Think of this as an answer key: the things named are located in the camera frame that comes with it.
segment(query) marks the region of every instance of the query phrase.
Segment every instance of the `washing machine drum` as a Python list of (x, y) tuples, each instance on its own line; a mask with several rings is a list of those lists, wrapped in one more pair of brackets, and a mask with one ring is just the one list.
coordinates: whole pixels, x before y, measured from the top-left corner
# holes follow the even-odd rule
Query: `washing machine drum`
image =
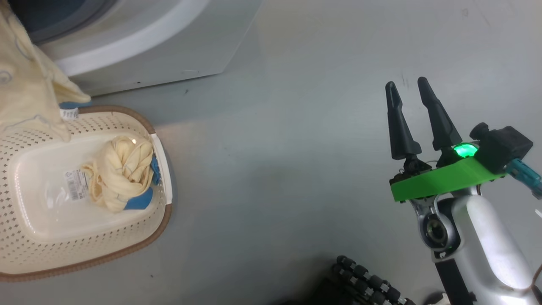
[(57, 40), (103, 16), (116, 0), (8, 0), (35, 45)]

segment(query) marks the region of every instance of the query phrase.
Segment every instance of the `barcode sticker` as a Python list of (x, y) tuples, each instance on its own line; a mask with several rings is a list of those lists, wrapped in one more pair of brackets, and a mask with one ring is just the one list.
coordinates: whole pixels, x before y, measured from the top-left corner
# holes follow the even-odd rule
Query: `barcode sticker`
[(75, 120), (79, 118), (79, 108), (61, 109), (60, 116), (63, 120)]
[(72, 201), (88, 197), (88, 183), (83, 171), (80, 169), (67, 171), (64, 173), (64, 178), (68, 183), (69, 196)]

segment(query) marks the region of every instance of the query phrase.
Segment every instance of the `perforated basket side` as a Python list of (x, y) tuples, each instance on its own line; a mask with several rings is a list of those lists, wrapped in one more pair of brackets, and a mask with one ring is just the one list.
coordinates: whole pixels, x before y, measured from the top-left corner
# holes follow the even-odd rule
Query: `perforated basket side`
[[(91, 106), (81, 109), (80, 113), (89, 115), (67, 124), (74, 137), (111, 129), (131, 130), (147, 139), (154, 133), (143, 116), (125, 107)], [(164, 188), (159, 185), (160, 204), (148, 218), (137, 223), (60, 243), (39, 243), (25, 236), (14, 216), (14, 192), (5, 182), (8, 164), (25, 148), (54, 139), (52, 135), (35, 130), (12, 132), (0, 138), (0, 171), (4, 174), (0, 175), (0, 271), (3, 272), (0, 272), (0, 281), (27, 281), (108, 262), (152, 243), (169, 221), (171, 205), (164, 204)]]

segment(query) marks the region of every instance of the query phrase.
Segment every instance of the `black cable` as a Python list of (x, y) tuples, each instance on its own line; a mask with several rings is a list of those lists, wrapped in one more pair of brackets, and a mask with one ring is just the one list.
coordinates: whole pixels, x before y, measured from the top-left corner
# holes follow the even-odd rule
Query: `black cable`
[(542, 264), (540, 265), (540, 267), (538, 267), (537, 272), (534, 273), (533, 282), (531, 283), (531, 289), (533, 290), (534, 296), (537, 298), (538, 304), (542, 304), (542, 292), (540, 291), (540, 289), (538, 289), (536, 282), (541, 272)]

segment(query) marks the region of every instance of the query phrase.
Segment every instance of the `plastic laundry basket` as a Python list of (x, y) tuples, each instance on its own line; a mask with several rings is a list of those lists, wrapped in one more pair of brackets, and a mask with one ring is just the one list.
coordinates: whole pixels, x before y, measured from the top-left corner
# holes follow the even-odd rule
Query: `plastic laundry basket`
[[(120, 106), (79, 109), (67, 121), (72, 140), (37, 130), (0, 136), (0, 281), (27, 281), (108, 262), (146, 247), (164, 231), (172, 188), (160, 140), (151, 124)], [(112, 213), (89, 198), (73, 197), (72, 180), (116, 136), (154, 145), (160, 173), (145, 210)]]

